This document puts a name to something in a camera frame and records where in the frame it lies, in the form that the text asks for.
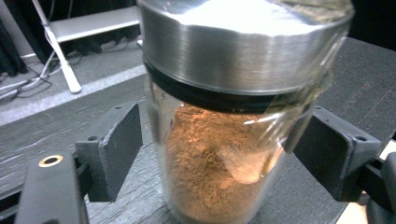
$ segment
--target brown powder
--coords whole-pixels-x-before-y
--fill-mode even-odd
[[[165,186],[170,203],[183,217],[194,222],[242,223],[256,212],[264,184],[260,175],[273,156],[270,150],[254,151],[246,146],[252,127],[244,122],[256,118],[192,105],[177,109],[164,154]],[[254,174],[257,162],[259,178],[241,181],[251,180],[249,174]],[[242,165],[234,169],[235,164]]]

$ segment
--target glass jar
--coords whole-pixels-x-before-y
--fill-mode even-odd
[[[148,113],[171,212],[183,223],[248,223],[286,164],[290,130],[304,131],[321,89],[277,96],[262,112],[219,112],[179,100],[149,77]]]

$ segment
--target jar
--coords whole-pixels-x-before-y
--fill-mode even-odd
[[[153,142],[181,222],[248,223],[265,204],[353,14],[325,2],[139,2]]]

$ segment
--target jar lid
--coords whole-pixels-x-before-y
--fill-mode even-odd
[[[347,0],[142,0],[146,59],[193,87],[297,91],[328,69],[353,9]]]

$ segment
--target wood grain surface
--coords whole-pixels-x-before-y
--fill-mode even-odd
[[[332,87],[318,104],[383,141],[396,129],[396,53],[348,39]],[[52,150],[74,151],[78,135],[114,105],[139,103],[144,145],[115,203],[87,203],[91,223],[177,223],[163,201],[144,97],[136,77],[0,127],[0,192],[22,184],[26,166]],[[335,223],[345,208],[292,156],[251,223]]]

